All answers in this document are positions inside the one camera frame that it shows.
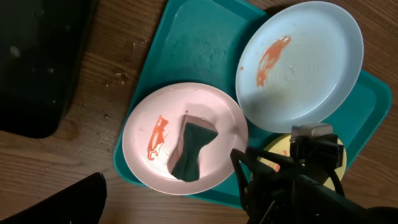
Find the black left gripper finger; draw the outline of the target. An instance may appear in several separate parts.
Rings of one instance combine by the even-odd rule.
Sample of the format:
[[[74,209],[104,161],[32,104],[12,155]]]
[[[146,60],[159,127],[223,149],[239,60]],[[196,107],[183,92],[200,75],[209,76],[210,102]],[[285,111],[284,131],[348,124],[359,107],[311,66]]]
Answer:
[[[107,198],[106,179],[96,172],[1,224],[98,223]]]

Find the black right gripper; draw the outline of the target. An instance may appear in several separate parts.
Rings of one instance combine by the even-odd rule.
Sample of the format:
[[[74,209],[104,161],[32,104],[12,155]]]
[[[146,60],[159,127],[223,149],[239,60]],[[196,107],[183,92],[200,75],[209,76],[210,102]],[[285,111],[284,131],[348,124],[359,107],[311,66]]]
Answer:
[[[285,134],[230,157],[249,223],[329,223],[341,210],[345,148],[335,134]]]

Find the white plate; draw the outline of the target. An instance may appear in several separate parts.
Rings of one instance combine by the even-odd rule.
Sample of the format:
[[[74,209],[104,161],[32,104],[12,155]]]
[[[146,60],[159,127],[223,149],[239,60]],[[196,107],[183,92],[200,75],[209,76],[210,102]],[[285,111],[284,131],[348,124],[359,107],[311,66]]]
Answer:
[[[176,179],[167,166],[186,115],[212,123],[218,132],[200,150],[200,178],[194,182]],[[130,171],[146,186],[171,195],[197,194],[222,183],[234,171],[231,150],[245,151],[247,143],[248,125],[238,104],[201,83],[177,83],[145,97],[128,117],[122,138]]]

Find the light blue plate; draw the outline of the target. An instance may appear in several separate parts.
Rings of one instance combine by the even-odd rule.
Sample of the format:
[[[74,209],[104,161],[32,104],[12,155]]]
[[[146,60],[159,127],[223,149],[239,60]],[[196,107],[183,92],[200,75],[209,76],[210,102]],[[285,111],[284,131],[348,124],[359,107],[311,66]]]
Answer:
[[[238,103],[268,132],[323,121],[350,94],[363,57],[363,36],[348,11],[323,1],[295,4],[263,23],[245,46]]]

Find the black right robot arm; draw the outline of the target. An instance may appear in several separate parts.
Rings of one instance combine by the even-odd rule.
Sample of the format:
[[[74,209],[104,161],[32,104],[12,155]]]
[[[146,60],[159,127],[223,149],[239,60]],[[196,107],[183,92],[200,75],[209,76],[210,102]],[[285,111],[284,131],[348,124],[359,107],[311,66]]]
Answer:
[[[396,208],[364,208],[345,197],[335,134],[293,137],[290,156],[253,148],[230,156],[249,223],[397,223]]]

